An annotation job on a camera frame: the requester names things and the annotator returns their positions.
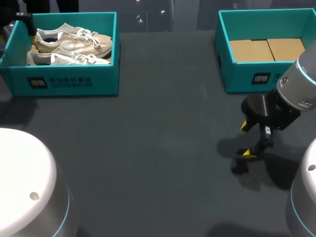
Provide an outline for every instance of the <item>white cylindrical robot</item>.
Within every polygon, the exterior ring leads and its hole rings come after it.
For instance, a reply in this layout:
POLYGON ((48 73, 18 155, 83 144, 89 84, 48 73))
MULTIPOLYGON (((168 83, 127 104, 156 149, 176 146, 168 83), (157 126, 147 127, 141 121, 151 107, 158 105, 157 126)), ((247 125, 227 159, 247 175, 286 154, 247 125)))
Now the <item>white cylindrical robot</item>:
POLYGON ((36 137, 0 128, 0 187, 0 237, 75 236, 72 194, 36 137))
POLYGON ((293 237, 316 237, 316 139, 306 150, 286 205, 286 223, 293 237))

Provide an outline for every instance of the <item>cardboard box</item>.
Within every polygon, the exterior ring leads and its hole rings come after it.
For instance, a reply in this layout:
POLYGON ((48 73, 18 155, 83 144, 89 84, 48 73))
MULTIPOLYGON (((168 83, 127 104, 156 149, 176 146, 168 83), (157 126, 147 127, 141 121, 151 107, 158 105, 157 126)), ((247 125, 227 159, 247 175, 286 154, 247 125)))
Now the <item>cardboard box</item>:
POLYGON ((0 75, 13 96, 117 95, 120 41, 115 12, 33 14, 36 28, 53 30, 64 23, 113 38, 111 64, 25 66, 32 42, 18 21, 0 59, 0 75))
POLYGON ((226 92, 276 88, 315 39, 312 8, 219 11, 215 49, 226 92))

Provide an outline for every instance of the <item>black table surface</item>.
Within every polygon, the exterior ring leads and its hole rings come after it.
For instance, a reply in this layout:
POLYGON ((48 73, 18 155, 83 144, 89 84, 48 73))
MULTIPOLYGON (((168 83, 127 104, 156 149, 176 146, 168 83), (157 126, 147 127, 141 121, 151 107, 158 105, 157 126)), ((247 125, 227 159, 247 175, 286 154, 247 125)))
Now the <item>black table surface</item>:
POLYGON ((214 32, 121 34, 118 97, 16 98, 4 127, 41 139, 81 214, 80 237, 287 237, 285 204, 316 110, 231 173, 245 94, 223 89, 214 32))

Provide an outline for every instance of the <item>beige sneaker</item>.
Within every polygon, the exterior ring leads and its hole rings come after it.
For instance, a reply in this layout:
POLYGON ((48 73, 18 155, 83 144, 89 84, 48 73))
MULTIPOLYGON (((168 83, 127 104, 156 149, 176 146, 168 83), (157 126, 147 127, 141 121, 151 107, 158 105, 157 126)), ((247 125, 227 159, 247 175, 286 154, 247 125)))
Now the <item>beige sneaker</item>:
POLYGON ((60 47, 52 53, 36 53, 29 51, 26 55, 26 65, 96 65, 110 64, 108 60, 97 58, 93 54, 83 55, 78 52, 69 52, 60 47))
POLYGON ((67 51, 83 55, 93 54, 97 58, 103 58, 108 57, 112 51, 112 38, 64 23, 52 31, 38 29, 35 46, 40 53, 51 53, 57 47, 61 47, 67 51))

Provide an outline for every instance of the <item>screw hole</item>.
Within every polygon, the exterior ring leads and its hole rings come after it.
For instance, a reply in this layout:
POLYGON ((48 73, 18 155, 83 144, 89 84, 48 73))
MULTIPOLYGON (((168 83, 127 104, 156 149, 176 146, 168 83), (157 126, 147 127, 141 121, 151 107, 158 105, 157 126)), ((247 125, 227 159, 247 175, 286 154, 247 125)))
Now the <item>screw hole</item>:
POLYGON ((33 201, 38 201, 40 199, 40 196, 35 193, 35 192, 31 192, 30 193, 30 198, 33 200, 33 201))
POLYGON ((307 168, 308 171, 312 171, 314 169, 316 169, 316 165, 314 165, 314 164, 308 166, 308 168, 307 168))
POLYGON ((284 77, 281 79, 281 83, 286 83, 286 81, 287 81, 287 77, 284 77))

